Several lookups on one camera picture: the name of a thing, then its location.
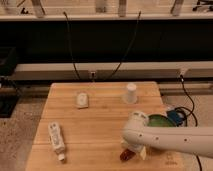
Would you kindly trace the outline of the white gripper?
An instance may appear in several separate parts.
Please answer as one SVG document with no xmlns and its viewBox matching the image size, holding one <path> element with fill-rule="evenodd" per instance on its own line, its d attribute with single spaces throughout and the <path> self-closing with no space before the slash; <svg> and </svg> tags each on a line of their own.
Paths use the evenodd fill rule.
<svg viewBox="0 0 213 171">
<path fill-rule="evenodd" d="M 138 154 L 143 160 L 146 159 L 147 152 L 144 145 L 132 145 L 127 143 L 125 140 L 122 140 L 121 146 L 123 148 L 123 151 L 129 149 L 130 151 L 134 152 L 135 155 Z"/>
</svg>

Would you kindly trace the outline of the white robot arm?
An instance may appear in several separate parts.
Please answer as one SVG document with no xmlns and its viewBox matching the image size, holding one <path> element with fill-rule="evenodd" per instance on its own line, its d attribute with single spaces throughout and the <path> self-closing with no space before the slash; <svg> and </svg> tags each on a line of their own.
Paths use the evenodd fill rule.
<svg viewBox="0 0 213 171">
<path fill-rule="evenodd" d="M 144 146 L 213 158 L 213 127 L 177 127 L 168 117 L 130 114 L 122 129 L 124 145 L 140 153 Z"/>
</svg>

